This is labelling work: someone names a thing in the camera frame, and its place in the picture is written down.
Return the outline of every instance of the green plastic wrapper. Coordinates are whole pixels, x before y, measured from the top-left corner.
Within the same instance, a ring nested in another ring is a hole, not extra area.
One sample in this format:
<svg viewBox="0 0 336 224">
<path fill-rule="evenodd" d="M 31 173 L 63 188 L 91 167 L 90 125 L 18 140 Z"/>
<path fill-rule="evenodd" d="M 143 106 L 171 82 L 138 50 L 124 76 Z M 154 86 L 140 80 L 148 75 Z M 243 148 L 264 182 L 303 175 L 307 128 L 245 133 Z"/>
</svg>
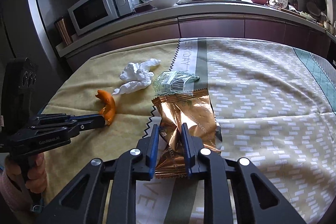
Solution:
<svg viewBox="0 0 336 224">
<path fill-rule="evenodd" d="M 199 77 L 184 71 L 164 71 L 154 81 L 155 95 L 189 94 L 192 95 L 194 85 Z"/>
</svg>

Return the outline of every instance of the human hand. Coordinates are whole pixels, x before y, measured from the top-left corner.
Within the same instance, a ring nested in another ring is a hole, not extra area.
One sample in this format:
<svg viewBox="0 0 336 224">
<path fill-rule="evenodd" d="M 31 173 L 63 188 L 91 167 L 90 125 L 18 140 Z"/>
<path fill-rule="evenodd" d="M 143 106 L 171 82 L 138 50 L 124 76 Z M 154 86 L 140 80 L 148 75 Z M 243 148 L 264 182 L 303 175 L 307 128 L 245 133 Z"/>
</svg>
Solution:
<svg viewBox="0 0 336 224">
<path fill-rule="evenodd" d="M 27 189 L 32 193 L 42 193 L 47 187 L 47 173 L 45 171 L 44 153 L 33 156 L 35 166 L 28 171 L 29 180 L 26 181 Z M 5 170 L 8 177 L 16 181 L 16 176 L 21 174 L 21 169 L 9 156 L 5 159 Z"/>
</svg>

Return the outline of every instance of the microwave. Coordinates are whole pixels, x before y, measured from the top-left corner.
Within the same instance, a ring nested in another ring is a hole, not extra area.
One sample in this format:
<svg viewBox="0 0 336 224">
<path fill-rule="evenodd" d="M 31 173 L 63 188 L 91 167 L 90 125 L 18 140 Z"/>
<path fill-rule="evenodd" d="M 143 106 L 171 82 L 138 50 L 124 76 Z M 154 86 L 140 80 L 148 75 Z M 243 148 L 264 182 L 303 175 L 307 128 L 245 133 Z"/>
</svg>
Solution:
<svg viewBox="0 0 336 224">
<path fill-rule="evenodd" d="M 68 9 L 76 33 L 82 35 L 134 12 L 135 0 L 80 0 Z"/>
</svg>

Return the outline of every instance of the kitchen counter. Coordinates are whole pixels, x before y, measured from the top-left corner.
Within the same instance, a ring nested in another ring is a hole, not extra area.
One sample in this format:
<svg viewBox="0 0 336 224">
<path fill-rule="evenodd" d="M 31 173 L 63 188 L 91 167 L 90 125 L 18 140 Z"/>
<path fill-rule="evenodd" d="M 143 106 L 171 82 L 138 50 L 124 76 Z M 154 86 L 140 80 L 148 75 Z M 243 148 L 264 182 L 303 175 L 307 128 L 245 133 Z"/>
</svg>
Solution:
<svg viewBox="0 0 336 224">
<path fill-rule="evenodd" d="M 240 14 L 240 15 L 259 15 L 279 19 L 279 21 L 287 20 L 298 24 L 306 25 L 322 33 L 326 33 L 326 30 L 313 22 L 306 19 L 291 15 L 279 10 L 248 3 L 230 3 L 230 2 L 211 2 L 211 3 L 191 3 L 185 5 L 175 5 L 166 9 L 153 9 L 144 13 L 130 15 L 128 17 L 119 19 L 117 21 L 110 22 L 92 32 L 82 35 L 78 40 L 74 41 L 67 47 L 59 45 L 57 47 L 60 57 L 66 56 L 71 52 L 80 49 L 83 46 L 87 46 L 90 43 L 100 39 L 106 35 L 117 33 L 122 30 L 143 25 L 160 20 L 167 20 L 171 18 L 177 18 L 181 16 L 189 15 L 206 15 L 206 14 Z M 336 37 L 327 32 L 327 35 L 336 42 Z"/>
</svg>

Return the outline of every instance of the white tissue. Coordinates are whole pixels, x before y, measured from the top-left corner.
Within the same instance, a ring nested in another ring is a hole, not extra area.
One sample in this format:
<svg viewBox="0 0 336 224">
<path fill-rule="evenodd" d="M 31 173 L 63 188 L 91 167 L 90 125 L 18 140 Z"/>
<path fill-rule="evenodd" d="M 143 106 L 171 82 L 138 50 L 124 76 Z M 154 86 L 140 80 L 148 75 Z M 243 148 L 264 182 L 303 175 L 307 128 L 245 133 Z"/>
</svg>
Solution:
<svg viewBox="0 0 336 224">
<path fill-rule="evenodd" d="M 145 62 L 128 63 L 120 75 L 120 79 L 125 83 L 119 89 L 115 89 L 113 95 L 129 94 L 137 90 L 144 89 L 152 83 L 154 73 L 150 72 L 152 66 L 157 66 L 161 60 L 151 58 Z"/>
</svg>

